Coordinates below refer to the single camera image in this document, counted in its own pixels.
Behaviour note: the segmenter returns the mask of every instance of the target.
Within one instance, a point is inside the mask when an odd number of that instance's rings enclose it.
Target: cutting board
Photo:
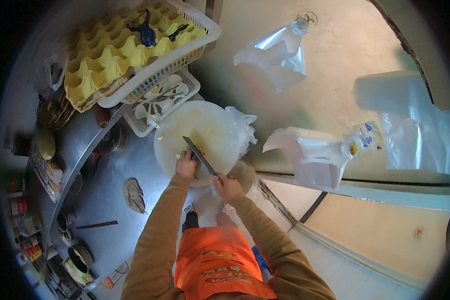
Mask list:
[[[160,123],[155,131],[153,149],[158,164],[172,178],[175,174],[176,155],[187,150],[182,136],[188,136],[216,172],[227,174],[239,159],[240,147],[234,142],[233,123],[225,110],[206,101],[189,101],[182,104]],[[212,184],[213,175],[198,162],[196,178],[190,186]]]

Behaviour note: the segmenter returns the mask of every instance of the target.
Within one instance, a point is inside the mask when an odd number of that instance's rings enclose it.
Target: kitchen knife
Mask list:
[[[215,170],[214,168],[212,168],[212,166],[208,163],[208,161],[204,158],[204,156],[202,155],[202,153],[200,153],[200,150],[197,148],[197,146],[195,146],[195,144],[192,142],[192,140],[188,137],[188,136],[183,136],[183,139],[185,140],[186,144],[188,145],[188,147],[190,148],[190,150],[195,154],[195,156],[198,158],[199,161],[201,161],[202,164],[205,165],[205,167],[207,168],[207,170],[213,175],[215,176]],[[223,181],[222,179],[218,178],[218,180],[220,181],[220,183],[223,186]]]

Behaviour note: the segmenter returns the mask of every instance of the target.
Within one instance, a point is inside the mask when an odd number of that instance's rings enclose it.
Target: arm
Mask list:
[[[182,152],[176,174],[160,196],[138,238],[122,300],[157,299],[170,289],[180,215],[195,174],[191,153]]]
[[[313,271],[305,254],[258,206],[243,194],[240,183],[220,174],[223,186],[217,189],[236,209],[267,261],[274,278],[268,282],[278,299],[330,299],[335,296],[323,279]]]

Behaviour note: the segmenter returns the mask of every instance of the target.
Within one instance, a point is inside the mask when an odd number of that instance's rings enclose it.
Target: electrical outlet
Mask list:
[[[421,239],[423,237],[423,231],[425,231],[425,228],[422,225],[418,225],[415,229],[414,238]]]

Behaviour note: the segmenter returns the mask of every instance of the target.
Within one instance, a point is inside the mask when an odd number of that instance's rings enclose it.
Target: plastic basket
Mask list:
[[[220,27],[203,13],[184,2],[162,1],[175,13],[181,14],[186,20],[205,30],[206,35],[199,37],[185,45],[167,53],[157,59],[141,72],[130,78],[112,95],[103,97],[98,104],[103,108],[113,107],[120,102],[135,103],[143,94],[153,88],[163,76],[168,77],[184,66],[199,59],[204,53],[205,46],[218,39]]]
[[[162,116],[158,118],[157,120],[158,124],[160,124],[162,120],[165,119],[172,111],[177,109],[177,107],[179,107],[182,103],[189,100],[193,95],[198,93],[198,91],[200,90],[200,82],[198,82],[198,80],[195,79],[195,77],[193,77],[192,74],[190,74],[186,68],[176,71],[175,74],[182,76],[182,82],[188,86],[189,92],[185,97],[175,100],[174,105],[167,112],[165,112]],[[130,128],[138,137],[145,137],[150,132],[152,132],[152,130],[155,129],[155,127],[147,126],[146,117],[142,119],[137,119],[135,117],[135,112],[133,111],[134,107],[135,105],[130,105],[129,107],[127,107],[123,114],[123,118],[129,124]]]

